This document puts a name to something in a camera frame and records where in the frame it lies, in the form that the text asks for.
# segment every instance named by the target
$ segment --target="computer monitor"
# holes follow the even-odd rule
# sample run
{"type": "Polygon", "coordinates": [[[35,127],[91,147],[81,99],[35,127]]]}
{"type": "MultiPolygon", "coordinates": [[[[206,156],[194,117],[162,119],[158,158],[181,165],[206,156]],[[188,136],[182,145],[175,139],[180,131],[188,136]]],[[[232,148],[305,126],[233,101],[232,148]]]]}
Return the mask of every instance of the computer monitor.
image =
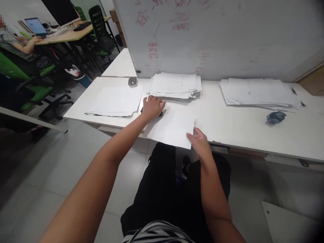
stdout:
{"type": "Polygon", "coordinates": [[[42,0],[42,2],[61,27],[81,20],[70,0],[42,0]]]}
{"type": "Polygon", "coordinates": [[[47,34],[47,31],[38,18],[25,19],[25,21],[35,35],[44,36],[47,34]]]}

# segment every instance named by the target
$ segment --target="laptop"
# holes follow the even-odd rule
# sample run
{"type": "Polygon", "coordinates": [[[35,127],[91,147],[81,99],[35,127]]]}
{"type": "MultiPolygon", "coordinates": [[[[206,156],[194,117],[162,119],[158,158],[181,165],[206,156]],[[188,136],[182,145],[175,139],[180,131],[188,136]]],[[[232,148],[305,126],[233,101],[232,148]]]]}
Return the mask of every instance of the laptop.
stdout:
{"type": "Polygon", "coordinates": [[[31,30],[35,33],[35,35],[43,39],[46,38],[47,31],[38,18],[25,19],[25,21],[31,28],[31,30]]]}

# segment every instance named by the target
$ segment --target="shoe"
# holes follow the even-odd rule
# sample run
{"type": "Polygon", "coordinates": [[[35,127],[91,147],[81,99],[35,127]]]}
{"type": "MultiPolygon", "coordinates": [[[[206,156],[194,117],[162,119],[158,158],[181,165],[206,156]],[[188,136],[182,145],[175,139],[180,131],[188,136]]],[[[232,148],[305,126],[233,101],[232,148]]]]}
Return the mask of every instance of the shoe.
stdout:
{"type": "Polygon", "coordinates": [[[48,130],[49,130],[49,128],[42,127],[42,128],[37,128],[36,130],[32,131],[31,134],[32,134],[33,138],[31,139],[31,142],[37,143],[43,136],[46,135],[48,130]]]}
{"type": "Polygon", "coordinates": [[[185,155],[184,157],[182,157],[181,163],[182,163],[182,174],[186,177],[185,179],[187,179],[189,175],[189,167],[191,165],[189,156],[185,155]]]}

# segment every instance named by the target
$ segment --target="gray shirt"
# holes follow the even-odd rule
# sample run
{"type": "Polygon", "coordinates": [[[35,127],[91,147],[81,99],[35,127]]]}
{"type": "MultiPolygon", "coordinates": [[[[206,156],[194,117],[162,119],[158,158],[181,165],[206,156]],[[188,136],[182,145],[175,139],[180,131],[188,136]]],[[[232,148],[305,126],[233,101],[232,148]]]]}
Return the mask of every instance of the gray shirt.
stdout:
{"type": "Polygon", "coordinates": [[[27,61],[32,61],[35,59],[36,55],[35,54],[25,54],[22,53],[21,51],[19,51],[18,49],[16,49],[13,44],[15,43],[19,43],[22,46],[24,46],[24,44],[22,42],[19,42],[16,39],[16,36],[14,36],[14,34],[12,34],[10,31],[8,30],[4,30],[4,29],[0,29],[0,46],[4,49],[6,49],[7,51],[12,52],[13,54],[16,54],[19,57],[22,57],[23,59],[26,59],[27,61]]]}

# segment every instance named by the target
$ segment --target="laptop screen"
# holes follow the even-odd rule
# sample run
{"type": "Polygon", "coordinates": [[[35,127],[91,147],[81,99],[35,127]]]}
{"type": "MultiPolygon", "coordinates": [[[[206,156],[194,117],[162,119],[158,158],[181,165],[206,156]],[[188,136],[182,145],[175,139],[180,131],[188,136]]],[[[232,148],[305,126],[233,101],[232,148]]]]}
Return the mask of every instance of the laptop screen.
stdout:
{"type": "Polygon", "coordinates": [[[35,34],[47,34],[45,28],[38,18],[25,19],[25,21],[35,34]]]}

